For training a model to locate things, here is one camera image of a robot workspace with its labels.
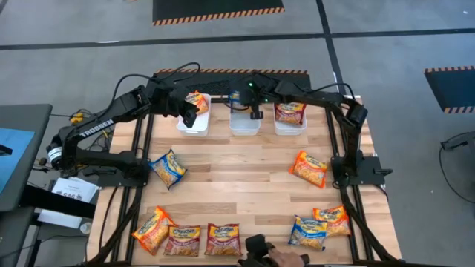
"gray floor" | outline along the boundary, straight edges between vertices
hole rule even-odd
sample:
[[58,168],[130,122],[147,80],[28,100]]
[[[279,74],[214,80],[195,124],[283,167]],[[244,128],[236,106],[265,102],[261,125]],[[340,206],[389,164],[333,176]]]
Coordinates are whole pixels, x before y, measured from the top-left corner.
[[[0,45],[97,42],[275,33],[321,33],[313,0],[286,0],[285,14],[166,27],[151,26],[151,1],[9,0],[0,15]],[[324,0],[332,32],[474,27],[471,0]],[[444,114],[425,67],[474,65],[474,34],[334,39],[345,82],[363,96],[387,178],[390,208],[409,262],[472,266],[475,207],[459,199],[439,170],[439,143],[474,129],[472,114]],[[104,107],[118,78],[197,61],[203,67],[308,70],[314,87],[333,82],[324,39],[135,47],[0,51],[0,105],[51,103],[54,113]],[[144,81],[130,79],[126,92]],[[45,146],[66,119],[52,117]],[[448,178],[475,199],[470,155],[443,154]],[[56,174],[33,173],[41,186]],[[45,243],[37,266],[79,263],[84,240]]]

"wooden table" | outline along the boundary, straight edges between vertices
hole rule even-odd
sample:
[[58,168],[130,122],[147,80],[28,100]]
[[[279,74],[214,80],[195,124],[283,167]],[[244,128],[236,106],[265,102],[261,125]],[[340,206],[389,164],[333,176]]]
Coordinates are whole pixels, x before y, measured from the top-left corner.
[[[236,257],[204,256],[208,223],[240,223],[244,254],[244,240],[247,237],[265,234],[266,240],[281,251],[307,253],[313,264],[352,262],[347,237],[326,238],[324,245],[327,249],[323,252],[287,245],[294,214],[311,217],[312,208],[332,208],[341,204],[339,191],[331,186],[331,170],[323,189],[288,173],[289,166],[300,150],[309,152],[319,160],[330,161],[332,147],[324,109],[307,107],[308,127],[300,136],[276,136],[272,106],[264,105],[263,109],[264,119],[257,136],[232,136],[229,130],[229,109],[223,104],[213,104],[209,134],[204,138],[181,136],[175,128],[176,118],[155,118],[149,158],[155,160],[172,148],[179,161],[188,168],[188,173],[170,191],[155,173],[150,174],[149,183],[143,190],[138,224],[142,225],[152,215],[155,206],[160,205],[177,224],[201,225],[200,256],[165,257],[165,244],[161,245],[156,256],[151,256],[136,243],[132,264],[235,264]],[[134,126],[135,122],[116,126],[111,153],[130,150]],[[337,138],[341,143],[341,136],[338,135]],[[362,131],[361,149],[366,154],[374,153],[367,124]],[[385,195],[371,185],[360,186],[360,189],[368,226],[393,256],[400,257]],[[112,188],[100,191],[89,238],[89,257],[98,251],[99,233],[111,192]],[[120,188],[107,218],[104,243],[116,227],[121,197]],[[125,232],[119,260],[123,260],[125,256],[128,228]],[[364,258],[359,230],[355,234],[360,257]]]

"black table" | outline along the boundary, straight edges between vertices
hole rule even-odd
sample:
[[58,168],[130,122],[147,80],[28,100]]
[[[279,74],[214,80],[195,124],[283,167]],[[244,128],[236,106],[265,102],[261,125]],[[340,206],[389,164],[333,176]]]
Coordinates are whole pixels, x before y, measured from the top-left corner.
[[[35,132],[12,177],[0,194],[0,256],[23,246],[35,208],[19,208],[19,203],[52,108],[51,105],[0,106],[0,127]],[[0,258],[0,266],[15,266],[19,255],[20,252]]]

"blue surface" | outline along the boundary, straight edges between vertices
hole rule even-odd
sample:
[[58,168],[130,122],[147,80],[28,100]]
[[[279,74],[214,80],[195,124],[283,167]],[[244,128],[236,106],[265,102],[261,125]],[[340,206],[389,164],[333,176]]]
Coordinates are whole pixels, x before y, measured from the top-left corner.
[[32,131],[0,128],[0,144],[13,149],[11,155],[0,156],[0,194],[10,180],[34,134],[35,132]]

